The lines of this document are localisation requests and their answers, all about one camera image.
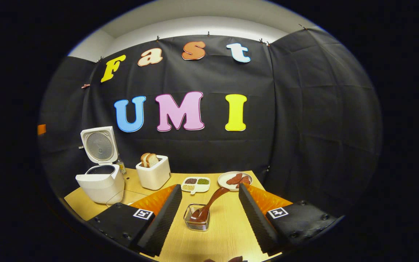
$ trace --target rice cooker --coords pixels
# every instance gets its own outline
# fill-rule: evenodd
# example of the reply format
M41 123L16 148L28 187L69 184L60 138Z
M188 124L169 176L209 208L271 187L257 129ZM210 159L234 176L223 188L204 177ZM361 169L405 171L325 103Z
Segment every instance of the rice cooker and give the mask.
M124 178L117 160L118 152L112 126L85 129L80 132L88 158L98 166L90 168L75 179L85 194L96 203L120 202Z

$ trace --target letter m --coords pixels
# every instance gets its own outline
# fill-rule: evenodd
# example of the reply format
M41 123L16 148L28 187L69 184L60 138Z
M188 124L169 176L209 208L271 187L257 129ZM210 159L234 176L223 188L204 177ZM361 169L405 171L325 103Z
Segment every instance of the letter m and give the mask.
M163 94L156 97L159 103L159 125L158 131L166 132L171 130L172 126L168 123L168 116L172 124L179 130L183 117L186 116L186 122L183 125L186 130L201 130L205 127L201 122L200 100L203 97L201 92L189 92L183 98L181 106L170 94Z

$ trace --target table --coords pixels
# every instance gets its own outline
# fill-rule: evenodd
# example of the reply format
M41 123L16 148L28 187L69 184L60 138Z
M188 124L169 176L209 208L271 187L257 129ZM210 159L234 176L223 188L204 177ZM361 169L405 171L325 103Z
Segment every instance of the table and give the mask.
M264 189L258 178L252 171L244 171L253 178L253 186ZM227 262L233 257L243 256L248 262L264 261L276 257L263 254L256 241L255 234L251 229L248 218L238 198L238 192L228 192L218 198L211 205L211 221L205 232L192 231L187 228L183 215L189 204L206 204L211 195L220 187L217 174L178 174L171 173L171 177L161 189L173 184L182 184L186 177L199 176L211 179L211 185L207 192L195 193L182 191L182 201L169 229L159 257L145 257L160 262L203 262L212 259L216 262ZM125 190L150 195L156 191L141 187L137 171L127 168L124 175ZM84 220L89 220L103 210L106 204L93 202L80 187L68 194L65 201Z

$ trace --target utensil holder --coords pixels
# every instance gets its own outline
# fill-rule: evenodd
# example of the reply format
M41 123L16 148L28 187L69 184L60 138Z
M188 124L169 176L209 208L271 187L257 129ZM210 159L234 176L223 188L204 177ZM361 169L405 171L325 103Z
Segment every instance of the utensil holder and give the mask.
M206 231L208 230L208 226L210 225L210 211L208 210L208 218L204 222L191 222L190 217L192 216L193 212L195 212L197 209L200 209L201 207L204 207L204 204L190 204L187 207L187 210L185 210L185 214L183 215L183 219L185 221L185 224L190 230L195 231Z

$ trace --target orange letter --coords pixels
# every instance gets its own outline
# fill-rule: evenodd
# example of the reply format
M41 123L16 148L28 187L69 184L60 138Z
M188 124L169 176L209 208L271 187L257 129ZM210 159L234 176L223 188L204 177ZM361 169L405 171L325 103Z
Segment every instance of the orange letter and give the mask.
M205 56L205 43L202 41L199 42L188 42L183 46L185 52L182 53L182 58L184 60L198 60Z
M119 68L120 61L125 60L125 55L121 55L120 57L114 58L113 60L109 60L106 62L106 70L104 72L104 76L101 79L101 83L104 81L108 81L113 78L113 72L115 72Z
M161 57L161 48L153 48L142 53L138 66L146 66L149 64L157 64L163 58Z

